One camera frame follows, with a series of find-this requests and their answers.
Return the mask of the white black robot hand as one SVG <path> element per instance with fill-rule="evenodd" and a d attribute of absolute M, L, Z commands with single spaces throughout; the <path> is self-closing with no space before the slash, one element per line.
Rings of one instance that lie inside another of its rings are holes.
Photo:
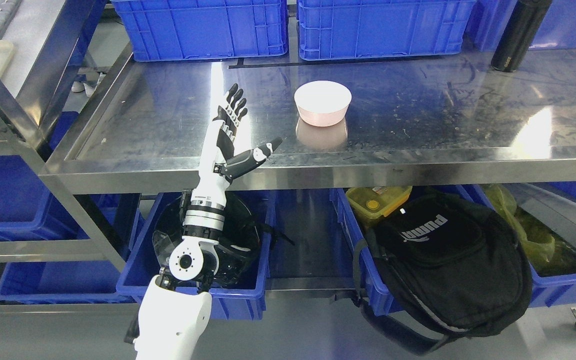
<path fill-rule="evenodd" d="M 260 167 L 279 148 L 276 137 L 262 145 L 234 153 L 234 141 L 243 117 L 248 113 L 243 89 L 234 83 L 217 105 L 217 116 L 209 123 L 199 157 L 199 183 L 190 203 L 199 207 L 224 209 L 226 190 L 235 179 Z"/>

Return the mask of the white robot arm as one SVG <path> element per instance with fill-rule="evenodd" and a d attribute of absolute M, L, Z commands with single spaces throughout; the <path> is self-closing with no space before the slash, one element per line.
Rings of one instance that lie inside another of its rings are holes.
<path fill-rule="evenodd" d="M 219 260 L 215 246 L 226 202 L 190 202 L 182 241 L 169 256 L 167 273 L 153 276 L 137 315 L 138 360 L 189 360 L 211 317 L 211 283 Z"/>

